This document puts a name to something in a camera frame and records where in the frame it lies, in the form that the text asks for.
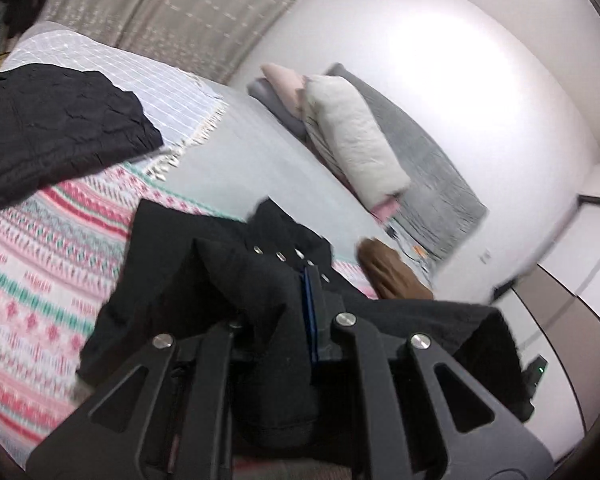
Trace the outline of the white wardrobe with black trim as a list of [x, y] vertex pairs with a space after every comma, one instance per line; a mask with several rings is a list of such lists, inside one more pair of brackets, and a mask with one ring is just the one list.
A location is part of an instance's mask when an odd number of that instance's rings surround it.
[[600, 165], [562, 232], [496, 306], [524, 368], [547, 359], [526, 425], [561, 462], [600, 422]]

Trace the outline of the patterned pink green bedspread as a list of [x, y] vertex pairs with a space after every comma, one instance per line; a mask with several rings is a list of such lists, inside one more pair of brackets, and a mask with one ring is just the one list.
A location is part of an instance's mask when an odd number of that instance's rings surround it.
[[353, 195], [257, 100], [224, 84], [99, 44], [67, 27], [31, 27], [4, 61], [97, 70], [136, 94], [168, 154], [46, 188], [0, 211], [0, 448], [23, 465], [81, 401], [79, 353], [114, 291], [144, 198], [189, 214], [247, 218], [265, 198], [332, 245], [362, 292], [355, 246], [380, 233]]

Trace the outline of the grey quilted headboard cushion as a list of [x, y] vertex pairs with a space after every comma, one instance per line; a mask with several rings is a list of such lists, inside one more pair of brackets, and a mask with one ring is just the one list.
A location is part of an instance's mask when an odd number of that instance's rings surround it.
[[349, 81], [362, 94], [411, 178], [400, 198], [396, 223], [437, 262], [451, 257], [480, 226], [488, 208], [440, 145], [407, 112], [340, 63], [326, 74]]

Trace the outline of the large black button coat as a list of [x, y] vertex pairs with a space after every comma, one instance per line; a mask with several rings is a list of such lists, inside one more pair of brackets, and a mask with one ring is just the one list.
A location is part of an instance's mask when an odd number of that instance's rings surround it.
[[104, 382], [153, 336], [186, 339], [220, 323], [239, 327], [242, 354], [234, 419], [250, 448], [305, 446], [325, 418], [318, 401], [338, 367], [317, 376], [306, 316], [306, 269], [314, 285], [381, 332], [419, 332], [435, 342], [518, 419], [532, 412], [519, 356], [499, 310], [415, 299], [371, 300], [332, 268], [329, 242], [272, 200], [246, 221], [184, 214], [150, 200], [135, 211], [117, 287], [80, 354], [79, 378]]

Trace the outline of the black quilted jacket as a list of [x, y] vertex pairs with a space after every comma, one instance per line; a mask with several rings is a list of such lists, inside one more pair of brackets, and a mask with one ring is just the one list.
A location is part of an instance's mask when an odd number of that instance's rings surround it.
[[140, 100], [102, 73], [38, 63], [0, 73], [0, 210], [162, 146]]

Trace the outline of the brown folded garment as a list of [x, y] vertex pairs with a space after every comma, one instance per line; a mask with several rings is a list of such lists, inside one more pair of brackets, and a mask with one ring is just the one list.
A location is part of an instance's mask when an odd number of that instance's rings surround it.
[[363, 238], [356, 252], [358, 264], [380, 299], [433, 300], [399, 254], [377, 238]]

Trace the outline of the cream white pillow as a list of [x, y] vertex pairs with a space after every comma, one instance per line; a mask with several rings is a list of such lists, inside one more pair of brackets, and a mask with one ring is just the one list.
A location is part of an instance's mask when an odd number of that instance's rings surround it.
[[315, 151], [367, 210], [405, 193], [411, 178], [362, 94], [340, 76], [309, 76], [302, 117]]

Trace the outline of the grey folded blanket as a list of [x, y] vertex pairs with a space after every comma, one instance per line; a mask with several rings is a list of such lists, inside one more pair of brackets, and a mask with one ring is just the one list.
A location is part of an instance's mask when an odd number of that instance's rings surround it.
[[299, 118], [294, 117], [294, 115], [288, 112], [276, 94], [272, 84], [265, 78], [258, 78], [247, 84], [247, 92], [253, 99], [264, 105], [296, 139], [302, 143], [306, 143], [306, 140], [308, 140], [306, 126]]

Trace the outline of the beige dotted curtain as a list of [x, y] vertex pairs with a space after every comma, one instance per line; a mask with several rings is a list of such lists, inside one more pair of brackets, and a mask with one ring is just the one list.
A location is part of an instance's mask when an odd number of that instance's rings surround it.
[[297, 0], [47, 0], [42, 17], [217, 82]]

